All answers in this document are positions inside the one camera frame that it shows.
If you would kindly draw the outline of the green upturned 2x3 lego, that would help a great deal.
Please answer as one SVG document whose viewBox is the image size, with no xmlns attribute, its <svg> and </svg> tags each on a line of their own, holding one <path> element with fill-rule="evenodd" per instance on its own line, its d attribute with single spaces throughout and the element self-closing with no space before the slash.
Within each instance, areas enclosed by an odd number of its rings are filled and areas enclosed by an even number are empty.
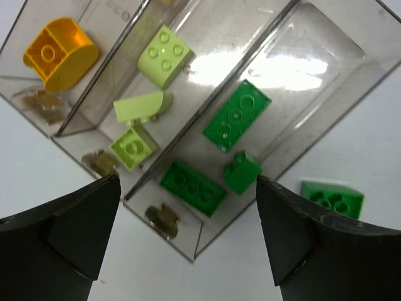
<svg viewBox="0 0 401 301">
<path fill-rule="evenodd" d="M 339 214 L 359 219 L 365 195 L 339 184 L 303 181 L 300 195 Z"/>
</svg>

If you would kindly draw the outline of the pale green small lego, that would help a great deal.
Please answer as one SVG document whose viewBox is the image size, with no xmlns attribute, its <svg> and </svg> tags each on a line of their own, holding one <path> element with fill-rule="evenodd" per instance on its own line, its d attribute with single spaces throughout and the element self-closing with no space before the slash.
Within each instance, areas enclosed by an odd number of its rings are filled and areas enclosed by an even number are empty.
<svg viewBox="0 0 401 301">
<path fill-rule="evenodd" d="M 144 124 L 168 111 L 173 101 L 171 92 L 154 92 L 113 102 L 118 122 L 127 125 Z"/>
</svg>

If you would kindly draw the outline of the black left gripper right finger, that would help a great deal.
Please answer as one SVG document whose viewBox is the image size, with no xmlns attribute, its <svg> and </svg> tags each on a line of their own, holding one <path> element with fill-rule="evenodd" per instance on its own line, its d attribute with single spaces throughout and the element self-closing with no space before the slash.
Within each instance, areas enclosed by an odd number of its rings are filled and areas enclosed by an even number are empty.
<svg viewBox="0 0 401 301">
<path fill-rule="evenodd" d="M 284 300 L 400 299 L 400 231 L 340 215 L 266 176 L 256 202 Z"/>
</svg>

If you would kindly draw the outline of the orange round printed lego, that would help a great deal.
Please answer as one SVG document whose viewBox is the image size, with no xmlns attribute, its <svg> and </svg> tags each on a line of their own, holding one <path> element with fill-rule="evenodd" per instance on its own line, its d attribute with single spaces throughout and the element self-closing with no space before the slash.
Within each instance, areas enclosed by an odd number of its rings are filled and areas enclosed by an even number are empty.
<svg viewBox="0 0 401 301">
<path fill-rule="evenodd" d="M 26 48 L 23 62 L 49 92 L 72 87 L 96 62 L 98 47 L 70 17 L 50 21 Z"/>
</svg>

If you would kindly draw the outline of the green 2x4 lego brick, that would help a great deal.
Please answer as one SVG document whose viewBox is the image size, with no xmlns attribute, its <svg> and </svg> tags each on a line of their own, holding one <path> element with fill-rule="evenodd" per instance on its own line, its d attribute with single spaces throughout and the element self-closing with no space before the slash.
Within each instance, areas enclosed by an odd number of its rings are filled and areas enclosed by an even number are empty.
<svg viewBox="0 0 401 301">
<path fill-rule="evenodd" d="M 211 217 L 227 197 L 224 188 L 180 159 L 172 161 L 160 186 L 207 217 Z"/>
</svg>

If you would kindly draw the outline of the green 2x4 lego plate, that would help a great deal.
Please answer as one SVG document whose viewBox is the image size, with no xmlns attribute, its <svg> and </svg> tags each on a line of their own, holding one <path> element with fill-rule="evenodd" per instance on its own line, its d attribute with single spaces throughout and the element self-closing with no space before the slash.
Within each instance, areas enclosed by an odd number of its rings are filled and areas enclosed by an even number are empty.
<svg viewBox="0 0 401 301">
<path fill-rule="evenodd" d="M 253 83 L 243 80 L 202 133 L 220 151 L 227 153 L 271 102 Z"/>
</svg>

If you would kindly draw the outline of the lime green 2x2 lego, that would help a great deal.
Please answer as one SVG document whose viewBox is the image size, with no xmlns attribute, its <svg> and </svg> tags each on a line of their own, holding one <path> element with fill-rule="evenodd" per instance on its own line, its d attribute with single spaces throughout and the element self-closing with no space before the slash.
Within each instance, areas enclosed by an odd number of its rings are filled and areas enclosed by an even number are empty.
<svg viewBox="0 0 401 301">
<path fill-rule="evenodd" d="M 129 127 L 110 145 L 111 151 L 131 171 L 151 156 L 158 145 L 142 126 Z"/>
</svg>

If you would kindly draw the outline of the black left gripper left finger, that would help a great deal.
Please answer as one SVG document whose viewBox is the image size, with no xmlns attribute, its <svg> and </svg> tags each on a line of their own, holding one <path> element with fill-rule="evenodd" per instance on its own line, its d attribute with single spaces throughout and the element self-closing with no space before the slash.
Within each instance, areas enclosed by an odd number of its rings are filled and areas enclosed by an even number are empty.
<svg viewBox="0 0 401 301">
<path fill-rule="evenodd" d="M 110 174 L 1 219 L 1 300 L 87 300 L 120 203 Z"/>
</svg>

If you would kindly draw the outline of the pale green 2x2 lego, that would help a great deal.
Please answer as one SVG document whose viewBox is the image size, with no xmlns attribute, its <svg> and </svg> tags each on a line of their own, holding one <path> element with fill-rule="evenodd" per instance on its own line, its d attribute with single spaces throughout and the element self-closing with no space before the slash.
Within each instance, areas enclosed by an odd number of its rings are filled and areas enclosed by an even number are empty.
<svg viewBox="0 0 401 301">
<path fill-rule="evenodd" d="M 137 67 L 159 89 L 165 90 L 193 56 L 193 50 L 163 25 L 140 55 Z"/>
</svg>

